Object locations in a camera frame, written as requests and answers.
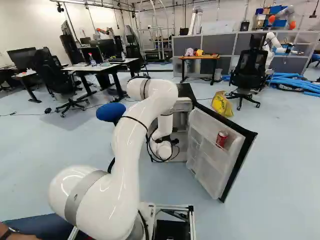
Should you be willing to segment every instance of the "computer mouse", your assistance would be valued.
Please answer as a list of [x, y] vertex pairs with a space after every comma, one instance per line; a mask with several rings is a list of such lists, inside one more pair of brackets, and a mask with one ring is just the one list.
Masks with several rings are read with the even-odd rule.
[[45, 114], [49, 114], [49, 113], [51, 113], [51, 108], [50, 107], [48, 107], [48, 108], [46, 108], [45, 110], [44, 110], [44, 113]]

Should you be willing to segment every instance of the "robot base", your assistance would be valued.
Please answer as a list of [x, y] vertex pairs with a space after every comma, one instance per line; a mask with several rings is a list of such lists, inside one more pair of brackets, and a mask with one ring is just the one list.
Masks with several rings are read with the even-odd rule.
[[[144, 231], [142, 238], [134, 240], [196, 240], [193, 205], [156, 206], [153, 203], [141, 202], [139, 212], [147, 225], [147, 231]], [[144, 226], [142, 218], [139, 214], [138, 216]], [[78, 231], [79, 229], [74, 227], [68, 240], [74, 240]]]

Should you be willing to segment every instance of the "table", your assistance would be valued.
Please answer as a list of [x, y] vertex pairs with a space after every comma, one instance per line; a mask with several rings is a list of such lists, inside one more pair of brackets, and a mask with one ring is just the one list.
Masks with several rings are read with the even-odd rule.
[[114, 64], [120, 64], [120, 65], [127, 65], [130, 69], [131, 77], [133, 78], [135, 76], [135, 62], [139, 60], [139, 58], [126, 58], [123, 62], [112, 62]]
[[179, 57], [182, 60], [182, 80], [180, 83], [182, 84], [187, 78], [185, 77], [185, 60], [195, 60], [195, 59], [207, 59], [212, 60], [213, 69], [212, 69], [212, 79], [210, 81], [210, 85], [214, 84], [215, 81], [215, 72], [217, 67], [217, 60], [220, 58], [220, 54], [213, 55], [202, 55], [202, 56], [181, 56]]
[[29, 93], [30, 95], [30, 99], [28, 100], [29, 102], [33, 102], [33, 103], [41, 103], [42, 101], [38, 100], [36, 98], [36, 96], [34, 95], [34, 93], [32, 92], [31, 88], [29, 87], [29, 84], [28, 84], [28, 79], [31, 77], [31, 76], [34, 76], [36, 75], [37, 72], [36, 71], [33, 71], [33, 70], [29, 70], [27, 72], [21, 72], [17, 75], [13, 75], [11, 76], [11, 78], [15, 79], [15, 80], [19, 80], [23, 86], [25, 87], [25, 89], [27, 90], [27, 92]]
[[97, 74], [96, 79], [98, 80], [101, 90], [109, 88], [112, 84], [110, 83], [109, 74], [113, 76], [114, 84], [116, 87], [117, 94], [119, 96], [118, 99], [115, 100], [115, 102], [120, 101], [125, 97], [125, 93], [121, 88], [119, 78], [117, 75], [118, 68], [121, 66], [121, 64], [111, 64], [110, 66], [70, 66], [62, 69], [62, 71], [74, 71], [77, 72], [78, 76], [81, 78], [81, 81], [83, 83], [83, 86], [86, 90], [86, 94], [79, 97], [78, 100], [84, 99], [86, 97], [89, 97], [93, 94], [95, 94], [97, 91], [91, 91], [88, 82], [86, 80], [87, 74]]

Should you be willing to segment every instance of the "chair base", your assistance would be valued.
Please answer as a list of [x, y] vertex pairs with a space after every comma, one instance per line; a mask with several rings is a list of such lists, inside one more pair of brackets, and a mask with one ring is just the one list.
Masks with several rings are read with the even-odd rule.
[[81, 108], [82, 111], [85, 111], [86, 110], [85, 106], [79, 104], [79, 103], [83, 103], [83, 102], [86, 102], [87, 104], [89, 104], [89, 100], [88, 99], [72, 100], [71, 98], [69, 98], [67, 103], [63, 104], [62, 106], [56, 107], [55, 108], [55, 112], [59, 113], [60, 109], [64, 108], [64, 110], [62, 111], [62, 113], [60, 115], [62, 118], [64, 118], [66, 116], [65, 113], [71, 107], [78, 107], [78, 108]]
[[240, 99], [239, 100], [239, 106], [236, 108], [238, 111], [240, 111], [241, 107], [242, 107], [242, 100], [248, 100], [251, 103], [256, 104], [256, 108], [260, 108], [260, 102], [255, 101], [252, 99], [252, 94], [241, 94], [241, 93], [237, 93], [237, 92], [230, 92], [230, 96], [227, 97], [227, 99]]

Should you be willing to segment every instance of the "blue box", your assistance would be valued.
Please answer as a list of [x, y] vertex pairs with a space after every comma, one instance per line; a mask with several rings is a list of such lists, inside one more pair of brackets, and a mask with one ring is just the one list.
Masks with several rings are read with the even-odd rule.
[[275, 20], [274, 23], [272, 24], [273, 27], [284, 27], [287, 23], [287, 20]]
[[257, 8], [255, 10], [255, 15], [258, 15], [258, 14], [262, 14], [264, 12], [264, 9], [263, 8]]
[[271, 7], [270, 7], [270, 14], [277, 14], [277, 13], [280, 12], [281, 10], [282, 10], [282, 5], [271, 6]]

